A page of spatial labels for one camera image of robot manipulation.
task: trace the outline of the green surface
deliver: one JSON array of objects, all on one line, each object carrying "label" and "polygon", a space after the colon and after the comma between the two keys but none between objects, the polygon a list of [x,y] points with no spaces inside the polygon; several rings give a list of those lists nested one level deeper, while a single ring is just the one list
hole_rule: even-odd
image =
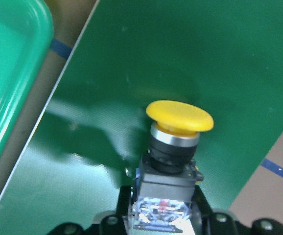
[{"label": "green surface", "polygon": [[283,130],[283,2],[101,1],[0,200],[0,234],[113,210],[158,99],[213,116],[195,156],[227,209]]},{"label": "green surface", "polygon": [[53,34],[41,0],[0,0],[0,154]]}]

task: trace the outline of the blue tape strip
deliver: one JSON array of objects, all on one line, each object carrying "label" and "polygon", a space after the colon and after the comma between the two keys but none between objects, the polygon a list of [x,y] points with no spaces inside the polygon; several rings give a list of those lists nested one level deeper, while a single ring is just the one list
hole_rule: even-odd
[{"label": "blue tape strip", "polygon": [[69,55],[71,54],[72,48],[54,38],[51,42],[50,50],[54,51],[61,57],[68,59]]},{"label": "blue tape strip", "polygon": [[281,176],[283,178],[283,167],[275,164],[274,162],[268,160],[268,159],[264,159],[263,162],[261,163],[261,166],[263,166],[264,168],[272,171],[273,173]]}]

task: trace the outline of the silver metal ring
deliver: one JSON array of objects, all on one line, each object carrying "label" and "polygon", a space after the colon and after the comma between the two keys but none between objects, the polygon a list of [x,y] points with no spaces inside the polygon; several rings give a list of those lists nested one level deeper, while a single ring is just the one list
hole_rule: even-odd
[{"label": "silver metal ring", "polygon": [[182,137],[168,134],[159,130],[154,122],[150,129],[150,134],[157,140],[176,147],[194,147],[198,144],[200,133],[194,137]]}]

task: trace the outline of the screw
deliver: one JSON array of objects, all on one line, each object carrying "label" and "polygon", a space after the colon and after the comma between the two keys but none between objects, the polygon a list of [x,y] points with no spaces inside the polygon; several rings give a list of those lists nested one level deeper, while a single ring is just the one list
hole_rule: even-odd
[{"label": "screw", "polygon": [[216,214],[215,218],[219,222],[226,222],[228,220],[224,214]]},{"label": "screw", "polygon": [[73,235],[74,233],[76,233],[76,231],[77,231],[77,227],[73,224],[68,224],[64,228],[65,235]]},{"label": "screw", "polygon": [[108,221],[107,221],[107,223],[108,223],[109,225],[115,225],[115,224],[117,224],[117,222],[118,222],[118,218],[116,218],[116,217],[114,217],[114,216],[110,216],[110,217],[108,218]]},{"label": "screw", "polygon": [[273,229],[272,224],[271,224],[269,221],[267,221],[267,220],[261,221],[261,222],[260,222],[260,225],[261,225],[261,227],[262,227],[263,229],[265,229],[265,230],[272,230],[272,229]]}]

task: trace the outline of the yellow mushroom button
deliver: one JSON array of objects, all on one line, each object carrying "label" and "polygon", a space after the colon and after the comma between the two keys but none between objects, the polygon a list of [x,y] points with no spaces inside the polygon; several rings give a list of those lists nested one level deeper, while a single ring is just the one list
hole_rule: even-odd
[{"label": "yellow mushroom button", "polygon": [[154,101],[148,105],[146,113],[157,122],[158,128],[173,135],[195,136],[197,132],[211,130],[214,125],[205,110],[178,101]]}]

